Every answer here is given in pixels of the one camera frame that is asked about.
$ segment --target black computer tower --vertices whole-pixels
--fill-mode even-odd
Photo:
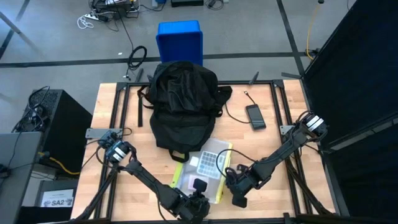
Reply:
[[[30,105],[40,103],[45,92],[32,95]],[[44,134],[39,150],[49,152],[50,157],[60,161],[69,171],[79,172],[85,153],[85,133],[93,116],[64,90],[49,90],[41,105],[45,125],[41,129]],[[28,119],[23,119],[17,131],[31,131],[32,127]],[[50,159],[38,159],[37,162],[64,172]]]

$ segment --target blue plastic bin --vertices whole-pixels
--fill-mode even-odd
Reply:
[[[156,42],[162,62],[188,60],[203,65],[203,34],[198,21],[161,22]]]

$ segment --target metal frame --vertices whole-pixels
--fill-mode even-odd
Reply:
[[[126,115],[127,115],[127,105],[128,105],[130,87],[142,86],[142,85],[148,85],[148,84],[149,83],[147,83],[147,82],[144,82],[144,83],[126,83],[126,82],[117,83],[116,93],[115,93],[114,103],[113,103],[113,108],[112,108],[111,122],[109,124],[109,128],[114,128],[114,126],[115,126],[121,91],[124,90],[124,100],[123,100],[123,107],[122,107],[119,128],[124,129]],[[218,82],[218,84],[219,85],[248,85],[249,80],[220,81],[220,82]],[[286,113],[287,124],[291,125],[292,118],[290,116],[290,110],[289,110],[289,105],[287,102],[285,88],[283,85],[283,80],[258,80],[258,81],[255,81],[254,84],[255,85],[270,85],[272,100],[274,102],[277,124],[278,124],[278,126],[282,126],[283,121],[282,121],[282,116],[280,114],[279,102],[278,102],[277,92],[276,92],[276,88],[277,87],[279,88],[280,94],[282,96],[282,103],[284,106],[284,111]],[[278,130],[279,130],[281,142],[283,143],[283,141],[284,141],[283,135],[280,132],[279,127],[278,127]],[[294,206],[294,212],[297,216],[297,215],[302,214],[302,212],[301,212],[301,208],[300,208],[300,204],[299,204],[299,198],[297,196],[297,190],[295,187],[295,177],[289,171],[290,170],[295,171],[298,175],[298,177],[296,177],[296,181],[300,182],[299,186],[306,187],[305,176],[303,173],[302,163],[301,163],[301,159],[300,159],[298,152],[295,153],[295,162],[297,163],[298,170],[295,170],[291,161],[285,162],[285,165],[286,165],[286,169],[287,169],[287,173],[288,173],[289,187],[290,187],[290,193],[292,195],[292,203]],[[106,167],[103,167],[103,169],[101,171],[101,180],[100,180],[99,185],[101,185],[104,182],[104,180],[106,178],[107,170],[108,169]],[[109,191],[108,206],[106,209],[106,218],[108,218],[108,219],[111,219],[111,217],[112,217],[114,195],[115,195],[115,191],[116,191],[116,181],[117,181],[117,178],[115,178],[112,181],[110,191]],[[308,189],[308,187],[306,187],[306,189],[303,191],[303,198],[305,201],[305,207],[306,207],[307,213],[312,214],[310,200],[308,199],[308,195],[306,194],[308,192],[311,192],[311,191]],[[100,217],[101,206],[102,206],[102,200],[99,202],[98,206],[96,207],[94,218]],[[288,213],[284,213],[283,216],[284,216],[283,218],[253,218],[253,219],[250,218],[250,219],[228,219],[228,220],[216,219],[216,220],[209,220],[209,221],[211,221],[212,223],[220,223],[220,224],[221,223],[240,223],[243,220],[245,222],[250,222],[250,223],[292,223],[294,221],[294,218],[290,218]],[[112,222],[112,223],[135,223],[135,224],[138,224],[138,223],[163,223],[163,222],[164,222],[163,220],[158,220],[158,221],[130,221],[130,222]]]

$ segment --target black curtain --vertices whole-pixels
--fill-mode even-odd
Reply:
[[[303,84],[311,109],[330,125],[324,147],[398,116],[398,1],[357,0]]]
[[[398,125],[336,151],[330,161],[352,217],[398,220]]]

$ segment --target black backpack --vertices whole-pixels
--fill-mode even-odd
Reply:
[[[214,72],[191,62],[167,62],[157,66],[145,97],[154,110],[150,127],[157,147],[169,150],[172,159],[187,162],[189,152],[200,151],[214,129],[216,117],[231,97],[230,86],[218,87]],[[184,154],[184,158],[173,155]]]

